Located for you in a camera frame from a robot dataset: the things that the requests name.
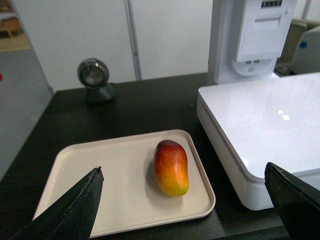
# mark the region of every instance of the scale weighing platform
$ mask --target scale weighing platform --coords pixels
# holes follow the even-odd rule
[[[272,162],[320,190],[320,73],[212,85],[197,116],[242,204],[272,208]]]

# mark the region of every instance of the white wall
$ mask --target white wall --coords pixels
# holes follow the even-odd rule
[[[294,14],[293,14],[294,19],[301,19],[302,13],[305,8],[305,4],[306,4],[306,0],[298,0],[296,2]]]
[[[301,19],[307,0],[298,0],[293,17]],[[311,0],[310,8],[306,16],[307,20],[320,22],[320,0]]]
[[[15,10],[55,91],[82,87],[77,69],[103,61],[110,83],[135,80],[123,0],[13,0]]]
[[[311,1],[310,9],[306,18],[307,20],[320,22],[320,0]]]
[[[208,71],[212,1],[131,1],[143,80]]]

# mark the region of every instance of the scale display unit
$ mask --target scale display unit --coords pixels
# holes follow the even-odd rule
[[[320,189],[320,73],[279,78],[296,0],[213,1],[197,116],[240,201],[272,208],[268,162]]]

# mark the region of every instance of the gray floor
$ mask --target gray floor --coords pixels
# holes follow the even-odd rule
[[[52,98],[32,49],[0,52],[0,180]]]

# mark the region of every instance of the mango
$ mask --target mango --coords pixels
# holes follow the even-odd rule
[[[154,152],[154,175],[159,188],[170,196],[183,196],[189,190],[188,159],[177,142],[163,140]]]

